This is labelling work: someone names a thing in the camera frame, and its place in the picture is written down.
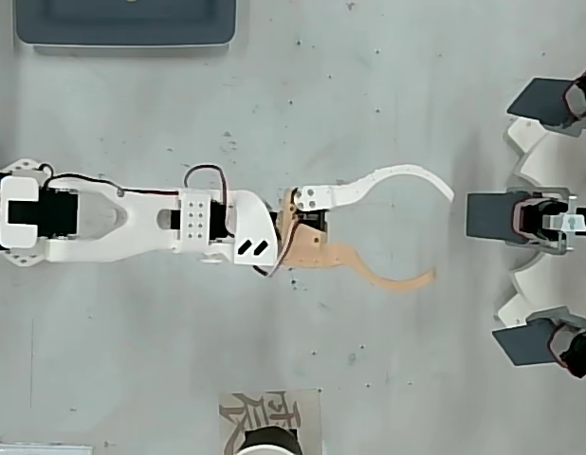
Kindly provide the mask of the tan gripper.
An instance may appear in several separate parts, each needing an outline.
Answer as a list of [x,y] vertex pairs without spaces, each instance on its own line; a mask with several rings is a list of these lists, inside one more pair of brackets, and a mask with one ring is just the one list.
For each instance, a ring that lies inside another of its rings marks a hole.
[[411,292],[432,283],[436,278],[434,267],[410,279],[388,279],[371,270],[352,246],[333,244],[333,257],[328,245],[327,209],[354,205],[377,184],[398,176],[412,176],[425,180],[450,202],[455,197],[453,189],[442,178],[413,164],[380,168],[348,184],[310,185],[286,190],[277,216],[276,228],[281,240],[274,270],[281,266],[329,268],[335,265],[336,259],[340,264],[353,268],[370,284],[388,291]]

